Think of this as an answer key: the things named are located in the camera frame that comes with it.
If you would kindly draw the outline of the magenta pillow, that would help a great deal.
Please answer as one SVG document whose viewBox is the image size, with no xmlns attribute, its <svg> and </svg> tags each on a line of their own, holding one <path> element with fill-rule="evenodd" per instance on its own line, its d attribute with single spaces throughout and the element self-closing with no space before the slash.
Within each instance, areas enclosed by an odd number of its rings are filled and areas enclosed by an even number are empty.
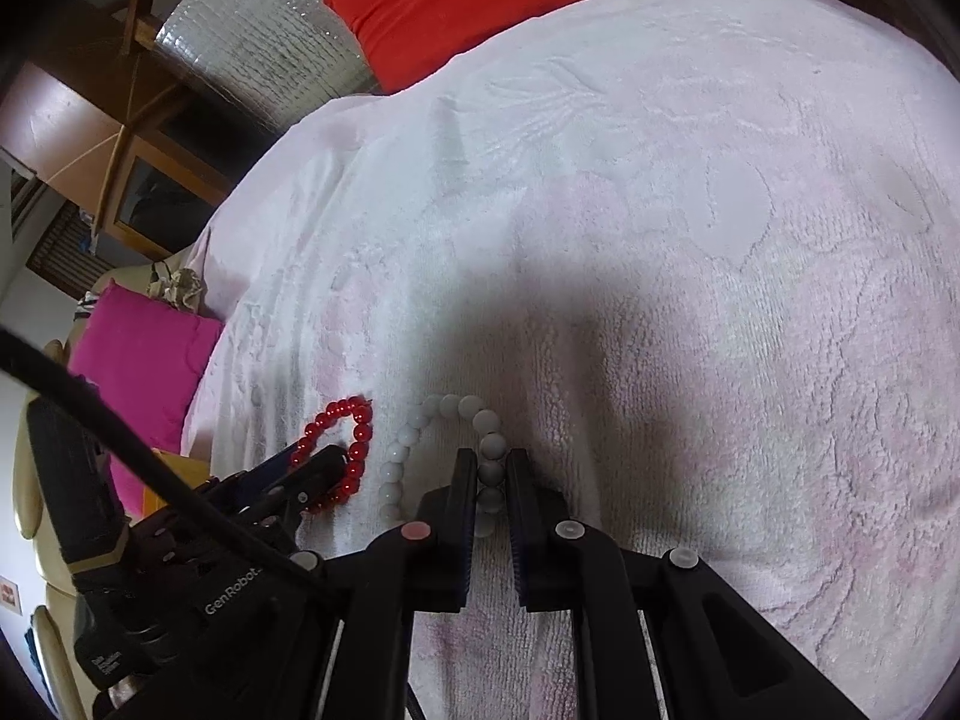
<svg viewBox="0 0 960 720">
<path fill-rule="evenodd" d="M 111 281 L 71 347 L 68 370 L 93 383 L 151 450 L 190 486 L 210 463 L 181 454 L 185 418 L 223 332 L 217 319 L 179 310 Z"/>
</svg>

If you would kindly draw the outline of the patterned fabric pouch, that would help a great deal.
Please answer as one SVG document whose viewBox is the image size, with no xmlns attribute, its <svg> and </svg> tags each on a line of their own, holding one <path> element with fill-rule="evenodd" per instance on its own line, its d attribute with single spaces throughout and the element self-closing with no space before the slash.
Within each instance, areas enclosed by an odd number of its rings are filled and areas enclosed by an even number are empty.
<svg viewBox="0 0 960 720">
<path fill-rule="evenodd" d="M 172 309 L 189 314 L 198 314 L 202 307 L 205 284 L 190 268 L 172 270 L 166 262 L 151 265 L 146 295 L 153 301 L 161 301 Z"/>
</svg>

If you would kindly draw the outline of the white pink bedspread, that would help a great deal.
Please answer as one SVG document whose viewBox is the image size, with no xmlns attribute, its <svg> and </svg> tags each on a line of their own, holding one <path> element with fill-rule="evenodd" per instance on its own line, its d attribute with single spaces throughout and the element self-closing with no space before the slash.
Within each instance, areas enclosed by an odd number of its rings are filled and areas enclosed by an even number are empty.
<svg viewBox="0 0 960 720">
<path fill-rule="evenodd" d="M 473 395 L 576 517 L 698 551 L 874 718 L 958 658 L 958 85 L 835 0 L 586 0 L 335 99 L 190 252 L 220 475 L 366 395 L 351 553 L 448 481 Z"/>
</svg>

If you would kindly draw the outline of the wooden cabinet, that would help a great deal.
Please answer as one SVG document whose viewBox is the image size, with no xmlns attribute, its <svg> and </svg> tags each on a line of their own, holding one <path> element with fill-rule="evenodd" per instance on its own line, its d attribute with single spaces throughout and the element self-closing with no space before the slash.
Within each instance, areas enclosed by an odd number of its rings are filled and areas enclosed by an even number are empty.
<svg viewBox="0 0 960 720">
<path fill-rule="evenodd" d="M 158 49 L 155 0 L 65 0 L 2 86 L 2 151 L 151 260 L 185 249 L 259 135 Z"/>
</svg>

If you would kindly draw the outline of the silver insulation sheet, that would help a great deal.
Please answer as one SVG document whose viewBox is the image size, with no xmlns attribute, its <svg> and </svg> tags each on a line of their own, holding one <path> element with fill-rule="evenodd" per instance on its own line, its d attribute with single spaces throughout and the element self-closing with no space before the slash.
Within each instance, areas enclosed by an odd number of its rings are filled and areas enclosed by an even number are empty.
<svg viewBox="0 0 960 720">
<path fill-rule="evenodd" d="M 324 0 L 182 0 L 160 27 L 158 49 L 274 132 L 332 99 L 395 94 L 382 91 Z"/>
</svg>

